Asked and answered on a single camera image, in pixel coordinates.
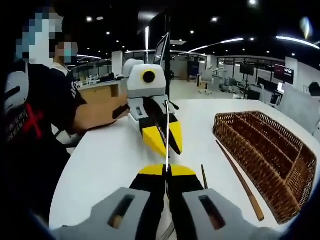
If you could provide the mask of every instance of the woven basket divider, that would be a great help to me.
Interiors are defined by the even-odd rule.
[[[249,176],[279,224],[298,214],[309,198],[316,164],[315,155],[300,139],[261,112],[219,113],[213,133]]]

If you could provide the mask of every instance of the wooden chopstick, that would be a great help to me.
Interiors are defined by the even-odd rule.
[[[222,152],[224,153],[226,159],[228,159],[229,163],[231,164],[231,167],[233,168],[235,174],[237,175],[237,177],[240,180],[240,183],[242,184],[246,194],[249,197],[249,200],[251,202],[251,205],[253,207],[253,210],[258,218],[258,220],[261,222],[265,219],[264,213],[262,212],[259,203],[257,201],[257,199],[255,198],[254,194],[252,193],[252,191],[250,190],[248,184],[246,183],[244,177],[241,175],[241,173],[239,172],[239,170],[237,169],[236,165],[233,163],[233,161],[231,160],[231,158],[229,157],[229,155],[227,154],[227,152],[224,150],[224,148],[221,146],[221,144],[218,142],[218,140],[215,140],[216,143],[218,144],[218,146],[221,148]]]
[[[207,183],[207,178],[206,178],[205,169],[204,169],[203,164],[201,164],[201,170],[202,170],[202,176],[203,176],[204,189],[208,189],[208,183]]]

